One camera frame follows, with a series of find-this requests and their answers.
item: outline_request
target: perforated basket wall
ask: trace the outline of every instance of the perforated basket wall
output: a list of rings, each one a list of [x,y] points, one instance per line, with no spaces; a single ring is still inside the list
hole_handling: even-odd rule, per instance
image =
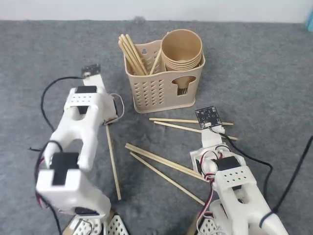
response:
[[[161,40],[135,45],[142,54],[142,61],[148,72],[151,70],[160,44]],[[147,76],[136,75],[125,57],[124,62],[132,88],[134,108],[138,113],[189,107],[195,103],[199,79],[205,64],[204,55],[202,55],[199,66],[188,71],[166,71],[160,57],[155,74]],[[173,81],[187,76],[192,78],[192,82],[189,83],[188,88],[179,89]]]

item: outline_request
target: paper cup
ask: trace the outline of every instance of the paper cup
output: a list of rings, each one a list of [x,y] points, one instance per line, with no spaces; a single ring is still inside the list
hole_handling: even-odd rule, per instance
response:
[[[176,29],[162,39],[161,56],[166,64],[190,65],[201,59],[201,55],[201,38],[191,30]]]

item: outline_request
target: circuit board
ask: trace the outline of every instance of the circuit board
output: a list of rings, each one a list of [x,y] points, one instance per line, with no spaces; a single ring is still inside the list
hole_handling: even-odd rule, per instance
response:
[[[222,124],[215,106],[198,109],[196,110],[196,115],[202,130],[208,127],[214,127]]]

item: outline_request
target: keyhole-shaped cutout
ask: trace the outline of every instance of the keyhole-shaped cutout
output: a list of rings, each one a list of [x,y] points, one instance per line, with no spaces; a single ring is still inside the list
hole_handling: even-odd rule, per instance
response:
[[[189,83],[196,80],[196,77],[194,76],[183,76],[176,78],[172,81],[173,84],[176,84],[178,86],[177,88],[177,95],[184,95],[188,93],[188,87]]]

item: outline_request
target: cup rim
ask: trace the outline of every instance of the cup rim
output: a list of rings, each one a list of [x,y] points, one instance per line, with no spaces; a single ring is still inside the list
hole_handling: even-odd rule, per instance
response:
[[[198,54],[197,54],[196,56],[194,56],[192,59],[188,60],[188,61],[180,62],[180,61],[177,61],[177,60],[173,60],[173,59],[169,58],[168,56],[166,56],[166,54],[164,53],[164,51],[163,51],[163,49],[162,49],[162,48],[163,48],[163,41],[164,41],[164,39],[165,39],[169,34],[171,34],[171,33],[173,33],[173,32],[176,32],[176,31],[187,31],[187,32],[190,32],[190,33],[194,34],[194,35],[199,39],[199,41],[200,41],[200,50],[199,50]],[[185,29],[185,28],[175,29],[175,30],[172,30],[172,31],[168,32],[167,34],[165,34],[165,36],[164,36],[164,37],[162,38],[162,40],[161,40],[161,45],[160,45],[161,54],[163,54],[170,62],[178,63],[178,64],[185,64],[185,63],[189,63],[189,62],[192,62],[192,61],[196,60],[197,57],[199,57],[200,55],[202,55],[202,47],[203,47],[203,45],[202,45],[202,40],[201,40],[200,36],[199,36],[197,33],[195,33],[194,31],[189,30],[189,29]]]

